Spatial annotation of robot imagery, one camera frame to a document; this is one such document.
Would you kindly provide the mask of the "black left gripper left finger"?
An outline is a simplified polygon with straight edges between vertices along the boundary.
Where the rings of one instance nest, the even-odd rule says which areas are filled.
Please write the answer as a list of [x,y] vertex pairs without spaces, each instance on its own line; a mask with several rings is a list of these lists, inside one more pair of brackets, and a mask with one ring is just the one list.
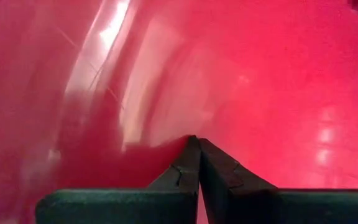
[[62,189],[41,199],[41,224],[195,224],[198,214],[200,142],[189,136],[181,154],[142,189]]

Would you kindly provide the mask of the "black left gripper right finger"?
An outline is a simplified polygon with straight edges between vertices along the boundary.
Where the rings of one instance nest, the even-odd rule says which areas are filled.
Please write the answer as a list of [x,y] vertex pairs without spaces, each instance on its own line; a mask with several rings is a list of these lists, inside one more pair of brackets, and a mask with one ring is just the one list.
[[358,224],[358,189],[280,189],[200,139],[200,184],[210,223]]

